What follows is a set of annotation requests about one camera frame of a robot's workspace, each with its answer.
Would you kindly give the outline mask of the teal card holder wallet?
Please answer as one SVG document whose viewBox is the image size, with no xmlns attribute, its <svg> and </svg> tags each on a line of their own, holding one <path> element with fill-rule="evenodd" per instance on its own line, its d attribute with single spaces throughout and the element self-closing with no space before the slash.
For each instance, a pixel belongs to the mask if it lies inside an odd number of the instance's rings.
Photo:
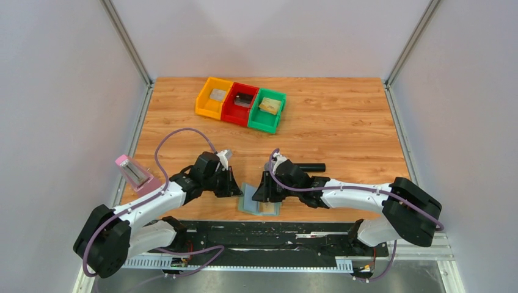
<svg viewBox="0 0 518 293">
<path fill-rule="evenodd" d="M 259 204 L 260 202 L 256 202 L 252 200 L 252 195 L 256 191 L 256 187 L 252 186 L 247 183 L 243 183 L 241 185 L 241 191 L 243 192 L 243 196 L 239 198 L 238 201 L 238 210 L 240 212 L 251 214 L 251 215 L 257 215 L 257 216 L 271 216 L 271 217 L 277 217 L 280 214 L 280 203 L 276 203 L 278 206 L 278 215 L 260 215 L 258 212 Z"/>
</svg>

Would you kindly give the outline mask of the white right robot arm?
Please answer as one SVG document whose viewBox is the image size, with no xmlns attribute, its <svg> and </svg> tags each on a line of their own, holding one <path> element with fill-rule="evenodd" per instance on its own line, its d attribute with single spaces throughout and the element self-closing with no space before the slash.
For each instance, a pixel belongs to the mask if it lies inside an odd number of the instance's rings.
<svg viewBox="0 0 518 293">
<path fill-rule="evenodd" d="M 443 230 L 439 221 L 442 205 L 407 178 L 397 177 L 385 184 L 346 183 L 310 176 L 276 153 L 266 164 L 252 200 L 278 203 L 288 197 L 296 197 L 310 208 L 352 208 L 379 214 L 374 220 L 357 220 L 349 230 L 353 241 L 368 247 L 398 239 L 430 247 L 435 233 Z"/>
</svg>

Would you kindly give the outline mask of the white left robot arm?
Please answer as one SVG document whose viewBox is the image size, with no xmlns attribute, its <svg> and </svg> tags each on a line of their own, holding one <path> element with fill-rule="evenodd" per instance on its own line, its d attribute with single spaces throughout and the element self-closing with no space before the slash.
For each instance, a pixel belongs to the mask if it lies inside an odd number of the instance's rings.
<svg viewBox="0 0 518 293">
<path fill-rule="evenodd" d="M 181 251 L 186 227 L 164 213 L 210 191 L 217 197 L 241 196 L 228 160 L 230 150 L 203 152 L 194 165 L 138 200 L 109 208 L 97 206 L 89 215 L 73 251 L 100 278 L 115 274 L 128 258 L 157 248 Z"/>
</svg>

